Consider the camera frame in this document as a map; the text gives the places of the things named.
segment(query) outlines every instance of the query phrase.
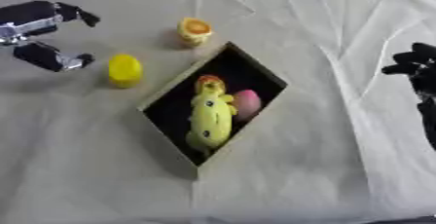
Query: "pink ball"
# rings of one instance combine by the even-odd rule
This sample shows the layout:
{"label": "pink ball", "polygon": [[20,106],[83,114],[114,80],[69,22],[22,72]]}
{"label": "pink ball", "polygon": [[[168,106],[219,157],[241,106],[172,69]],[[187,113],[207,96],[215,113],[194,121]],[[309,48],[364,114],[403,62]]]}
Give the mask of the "pink ball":
{"label": "pink ball", "polygon": [[233,105],[237,109],[236,119],[239,121],[249,121],[261,110],[261,98],[253,90],[237,92],[234,97]]}

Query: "yellow plush toy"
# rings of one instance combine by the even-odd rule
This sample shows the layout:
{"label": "yellow plush toy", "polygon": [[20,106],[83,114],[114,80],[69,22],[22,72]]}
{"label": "yellow plush toy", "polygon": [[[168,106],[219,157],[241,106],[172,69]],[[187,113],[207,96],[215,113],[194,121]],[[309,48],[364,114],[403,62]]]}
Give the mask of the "yellow plush toy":
{"label": "yellow plush toy", "polygon": [[197,95],[191,104],[191,130],[188,144],[208,157],[210,149],[223,145],[232,131],[232,115],[236,109],[229,103],[234,98],[225,94],[224,82],[216,76],[201,76],[196,83]]}

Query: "white cloth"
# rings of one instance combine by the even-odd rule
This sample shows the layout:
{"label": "white cloth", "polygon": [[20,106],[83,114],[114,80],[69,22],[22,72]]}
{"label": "white cloth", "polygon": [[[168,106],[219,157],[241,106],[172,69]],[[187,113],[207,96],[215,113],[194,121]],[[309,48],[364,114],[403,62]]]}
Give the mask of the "white cloth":
{"label": "white cloth", "polygon": [[[28,0],[0,0],[0,6]],[[0,50],[2,223],[338,223],[436,210],[436,154],[391,55],[436,44],[435,0],[50,0],[102,17],[41,39],[97,62],[54,74]],[[215,35],[179,49],[183,17]],[[194,180],[135,110],[225,41],[288,82]],[[108,58],[144,83],[107,86]]]}

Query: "yellow lid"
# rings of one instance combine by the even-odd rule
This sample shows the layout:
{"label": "yellow lid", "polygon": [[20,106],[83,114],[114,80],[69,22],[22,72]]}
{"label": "yellow lid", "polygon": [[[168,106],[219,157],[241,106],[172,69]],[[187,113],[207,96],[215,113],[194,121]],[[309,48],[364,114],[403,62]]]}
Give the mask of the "yellow lid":
{"label": "yellow lid", "polygon": [[142,65],[134,56],[115,55],[109,60],[109,80],[119,88],[130,88],[142,78]]}

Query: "cardboard box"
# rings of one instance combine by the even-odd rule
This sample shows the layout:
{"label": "cardboard box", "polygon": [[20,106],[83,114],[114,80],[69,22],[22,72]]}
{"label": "cardboard box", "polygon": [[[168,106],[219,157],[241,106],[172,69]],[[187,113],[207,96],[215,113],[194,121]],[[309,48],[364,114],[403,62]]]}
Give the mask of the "cardboard box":
{"label": "cardboard box", "polygon": [[[254,90],[262,99],[263,108],[253,119],[262,118],[265,107],[268,107],[287,86],[255,58],[235,44],[227,43],[210,58],[198,61],[142,103],[138,109],[196,168],[214,156],[206,160],[202,153],[193,150],[185,140],[191,128],[189,117],[192,113],[191,100],[195,96],[194,84],[199,76],[205,74],[221,78],[226,84],[228,94],[247,89]],[[227,143],[249,123],[233,121],[231,137]]]}

